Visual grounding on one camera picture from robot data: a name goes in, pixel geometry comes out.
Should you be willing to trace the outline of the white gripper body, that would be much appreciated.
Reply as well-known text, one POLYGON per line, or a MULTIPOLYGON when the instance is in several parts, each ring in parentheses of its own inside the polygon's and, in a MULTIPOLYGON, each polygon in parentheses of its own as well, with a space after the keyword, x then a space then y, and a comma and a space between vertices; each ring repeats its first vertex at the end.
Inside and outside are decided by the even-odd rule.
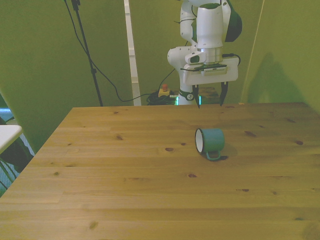
POLYGON ((237 56, 225 58, 220 62, 223 66, 207 68, 195 71, 197 67, 204 67, 201 64, 186 64, 181 69, 182 82, 185 85, 202 85, 221 82, 232 82, 238 79, 238 64, 239 58, 237 56))

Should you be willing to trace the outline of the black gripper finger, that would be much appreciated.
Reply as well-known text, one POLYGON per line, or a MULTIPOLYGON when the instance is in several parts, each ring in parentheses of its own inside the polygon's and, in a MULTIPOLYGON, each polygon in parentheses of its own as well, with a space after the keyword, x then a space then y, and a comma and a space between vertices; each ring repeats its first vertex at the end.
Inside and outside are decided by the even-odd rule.
POLYGON ((229 86, 228 82, 222 82, 221 83, 221 94, 220 94, 220 97, 219 97, 220 106, 222 106, 224 101, 225 101, 225 98, 226 98, 226 95, 227 95, 227 92, 228 92, 228 86, 229 86))
POLYGON ((199 98, 199 86, 192 85, 192 93, 198 108, 200 108, 200 98, 199 98))

